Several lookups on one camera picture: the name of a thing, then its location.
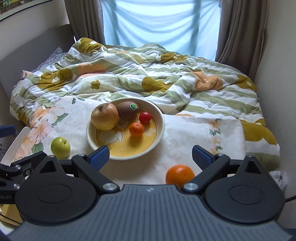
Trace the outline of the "grey headboard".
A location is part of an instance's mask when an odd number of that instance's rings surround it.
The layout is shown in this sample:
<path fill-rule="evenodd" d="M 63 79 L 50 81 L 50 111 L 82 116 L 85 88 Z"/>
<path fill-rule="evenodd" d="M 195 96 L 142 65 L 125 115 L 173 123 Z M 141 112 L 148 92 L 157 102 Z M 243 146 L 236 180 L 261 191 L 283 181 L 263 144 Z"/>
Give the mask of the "grey headboard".
<path fill-rule="evenodd" d="M 66 24 L 37 36 L 8 54 L 1 60 L 1 84 L 6 96 L 11 97 L 22 70 L 36 69 L 56 48 L 61 47 L 66 52 L 73 44 L 72 29 Z"/>

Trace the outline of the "small red tomato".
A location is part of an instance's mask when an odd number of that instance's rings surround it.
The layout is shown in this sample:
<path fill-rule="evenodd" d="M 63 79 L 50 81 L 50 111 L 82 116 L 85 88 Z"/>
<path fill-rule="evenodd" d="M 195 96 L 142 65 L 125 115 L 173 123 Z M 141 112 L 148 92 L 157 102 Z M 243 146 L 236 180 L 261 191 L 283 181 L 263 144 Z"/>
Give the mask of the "small red tomato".
<path fill-rule="evenodd" d="M 138 119 L 142 125 L 145 125 L 151 121 L 152 116 L 150 113 L 144 111 L 139 115 Z"/>

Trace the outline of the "brown kiwi with sticker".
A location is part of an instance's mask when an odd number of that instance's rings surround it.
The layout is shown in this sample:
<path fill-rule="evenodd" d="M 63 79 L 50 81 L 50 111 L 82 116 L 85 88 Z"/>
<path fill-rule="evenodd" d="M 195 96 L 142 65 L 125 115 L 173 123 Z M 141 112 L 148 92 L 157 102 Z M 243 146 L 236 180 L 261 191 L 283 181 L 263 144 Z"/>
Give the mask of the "brown kiwi with sticker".
<path fill-rule="evenodd" d="M 139 107 L 133 101 L 124 101 L 116 106 L 119 117 L 122 120 L 134 119 L 138 113 Z"/>

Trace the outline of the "brown left curtain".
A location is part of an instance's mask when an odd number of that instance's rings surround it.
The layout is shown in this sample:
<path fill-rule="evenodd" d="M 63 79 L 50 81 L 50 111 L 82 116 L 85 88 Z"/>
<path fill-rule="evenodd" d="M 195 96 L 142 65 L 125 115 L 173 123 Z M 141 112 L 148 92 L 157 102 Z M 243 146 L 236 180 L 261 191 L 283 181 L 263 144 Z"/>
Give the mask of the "brown left curtain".
<path fill-rule="evenodd" d="M 65 0 L 70 27 L 76 40 L 90 38 L 105 45 L 101 0 Z"/>

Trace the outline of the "green striped floral quilt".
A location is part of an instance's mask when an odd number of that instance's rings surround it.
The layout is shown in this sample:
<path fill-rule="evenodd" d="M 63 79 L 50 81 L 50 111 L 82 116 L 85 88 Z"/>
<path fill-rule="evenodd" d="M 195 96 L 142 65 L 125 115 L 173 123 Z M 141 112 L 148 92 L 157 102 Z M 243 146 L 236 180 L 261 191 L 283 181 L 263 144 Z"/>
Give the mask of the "green striped floral quilt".
<path fill-rule="evenodd" d="M 273 171 L 280 146 L 266 127 L 254 82 L 239 70 L 155 43 L 132 48 L 79 39 L 53 65 L 28 75 L 12 90 L 11 114 L 30 129 L 64 97 L 110 102 L 142 98 L 165 114 L 241 121 L 246 153 Z"/>

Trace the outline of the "small green apple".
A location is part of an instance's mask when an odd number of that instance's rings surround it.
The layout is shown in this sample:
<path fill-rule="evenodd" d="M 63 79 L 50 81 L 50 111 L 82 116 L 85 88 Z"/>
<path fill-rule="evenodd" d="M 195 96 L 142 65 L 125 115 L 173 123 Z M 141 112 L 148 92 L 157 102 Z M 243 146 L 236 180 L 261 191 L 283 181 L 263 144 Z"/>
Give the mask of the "small green apple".
<path fill-rule="evenodd" d="M 68 157 L 70 150 L 70 143 L 64 137 L 56 137 L 51 142 L 51 151 L 58 159 Z"/>

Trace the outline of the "yellow red apple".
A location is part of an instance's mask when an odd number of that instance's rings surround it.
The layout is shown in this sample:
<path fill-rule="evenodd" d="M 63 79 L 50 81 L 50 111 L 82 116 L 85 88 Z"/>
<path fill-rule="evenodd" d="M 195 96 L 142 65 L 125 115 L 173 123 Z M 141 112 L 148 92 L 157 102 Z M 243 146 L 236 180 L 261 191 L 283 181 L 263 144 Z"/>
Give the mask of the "yellow red apple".
<path fill-rule="evenodd" d="M 103 103 L 91 113 L 91 123 L 101 131 L 112 130 L 119 120 L 117 108 L 112 103 Z"/>

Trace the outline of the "white floral tablecloth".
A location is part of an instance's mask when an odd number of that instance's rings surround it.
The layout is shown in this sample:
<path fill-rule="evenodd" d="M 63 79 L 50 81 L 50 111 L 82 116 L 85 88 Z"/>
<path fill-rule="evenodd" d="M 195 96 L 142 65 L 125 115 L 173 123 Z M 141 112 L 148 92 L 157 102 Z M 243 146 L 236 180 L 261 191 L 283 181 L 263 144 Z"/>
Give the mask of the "white floral tablecloth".
<path fill-rule="evenodd" d="M 177 164 L 189 166 L 199 174 L 202 166 L 192 158 L 195 145 L 233 159 L 245 157 L 245 140 L 239 120 L 167 115 L 149 101 L 137 99 L 136 103 L 156 122 L 156 127 L 146 128 L 144 132 L 144 137 L 153 138 L 154 143 L 137 155 L 123 157 L 111 153 L 101 173 L 120 186 L 164 184 L 166 172 Z M 46 112 L 37 113 L 35 124 L 14 160 L 39 151 L 51 154 L 50 145 L 56 137 L 63 137 L 70 143 L 71 156 L 91 153 L 98 145 L 90 115 L 98 105 L 98 101 L 91 99 L 64 97 Z"/>

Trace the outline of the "small mandarin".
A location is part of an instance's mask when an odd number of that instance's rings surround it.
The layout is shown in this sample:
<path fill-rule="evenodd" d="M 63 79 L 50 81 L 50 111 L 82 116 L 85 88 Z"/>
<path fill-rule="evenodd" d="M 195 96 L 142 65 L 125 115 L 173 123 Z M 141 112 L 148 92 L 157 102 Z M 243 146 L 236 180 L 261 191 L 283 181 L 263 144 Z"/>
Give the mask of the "small mandarin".
<path fill-rule="evenodd" d="M 141 137 L 144 133 L 144 126 L 141 123 L 132 123 L 129 132 L 133 137 Z"/>

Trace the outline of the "framed wall poster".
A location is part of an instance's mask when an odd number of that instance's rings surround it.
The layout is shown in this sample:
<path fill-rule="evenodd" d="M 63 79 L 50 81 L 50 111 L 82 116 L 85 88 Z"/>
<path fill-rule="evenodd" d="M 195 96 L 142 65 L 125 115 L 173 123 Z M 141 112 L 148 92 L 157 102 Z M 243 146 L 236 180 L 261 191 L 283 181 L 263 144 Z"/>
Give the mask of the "framed wall poster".
<path fill-rule="evenodd" d="M 0 21 L 20 11 L 49 1 L 51 0 L 0 0 Z"/>

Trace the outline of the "light blue window curtain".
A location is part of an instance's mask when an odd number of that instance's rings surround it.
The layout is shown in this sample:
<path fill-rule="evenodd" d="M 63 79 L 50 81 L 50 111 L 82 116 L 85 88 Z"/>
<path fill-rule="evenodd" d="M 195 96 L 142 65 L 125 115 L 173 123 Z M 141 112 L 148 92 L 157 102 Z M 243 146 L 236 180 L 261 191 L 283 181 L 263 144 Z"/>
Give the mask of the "light blue window curtain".
<path fill-rule="evenodd" d="M 102 1 L 109 45 L 156 43 L 168 51 L 214 60 L 221 1 Z"/>

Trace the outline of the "brown right curtain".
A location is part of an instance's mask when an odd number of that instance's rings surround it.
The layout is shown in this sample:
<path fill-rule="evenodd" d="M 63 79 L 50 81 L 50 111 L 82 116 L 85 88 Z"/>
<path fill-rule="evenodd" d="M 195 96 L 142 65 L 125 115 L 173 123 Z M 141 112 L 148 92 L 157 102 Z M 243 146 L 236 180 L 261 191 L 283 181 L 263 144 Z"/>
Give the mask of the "brown right curtain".
<path fill-rule="evenodd" d="M 221 1 L 215 61 L 254 80 L 262 56 L 268 1 Z"/>

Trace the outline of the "white plastic bag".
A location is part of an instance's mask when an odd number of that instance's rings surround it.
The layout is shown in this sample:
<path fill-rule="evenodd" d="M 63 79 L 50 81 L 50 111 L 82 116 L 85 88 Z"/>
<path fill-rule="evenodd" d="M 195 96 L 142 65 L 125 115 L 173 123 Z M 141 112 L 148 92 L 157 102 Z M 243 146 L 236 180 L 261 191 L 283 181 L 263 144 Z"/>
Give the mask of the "white plastic bag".
<path fill-rule="evenodd" d="M 284 192 L 288 184 L 286 173 L 283 170 L 275 170 L 275 171 L 270 171 L 269 174 L 273 178 L 273 180 L 277 183 L 279 188 Z"/>

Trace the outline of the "brown curtain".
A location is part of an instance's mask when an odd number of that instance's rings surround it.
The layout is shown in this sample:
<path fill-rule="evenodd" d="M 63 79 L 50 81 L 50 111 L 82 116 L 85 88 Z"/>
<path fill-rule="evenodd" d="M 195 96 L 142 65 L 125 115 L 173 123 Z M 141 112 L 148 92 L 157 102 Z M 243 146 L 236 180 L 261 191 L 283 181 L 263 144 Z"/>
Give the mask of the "brown curtain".
<path fill-rule="evenodd" d="M 215 61 L 254 80 L 262 56 L 268 1 L 221 1 Z"/>
<path fill-rule="evenodd" d="M 76 40 L 90 38 L 105 45 L 101 0 L 65 0 L 70 27 Z"/>

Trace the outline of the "patterned pillow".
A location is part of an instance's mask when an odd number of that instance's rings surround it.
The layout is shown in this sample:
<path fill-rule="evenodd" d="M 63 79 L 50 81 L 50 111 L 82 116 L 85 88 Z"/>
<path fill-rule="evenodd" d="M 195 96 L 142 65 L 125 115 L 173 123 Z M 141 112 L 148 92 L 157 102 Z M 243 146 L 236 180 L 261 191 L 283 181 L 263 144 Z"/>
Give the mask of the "patterned pillow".
<path fill-rule="evenodd" d="M 59 46 L 53 51 L 53 53 L 44 62 L 39 64 L 36 69 L 32 71 L 23 70 L 20 76 L 20 80 L 25 79 L 28 75 L 36 71 L 39 71 L 48 65 L 53 65 L 55 62 L 60 61 L 66 54 L 67 52 L 63 52 L 62 48 Z"/>

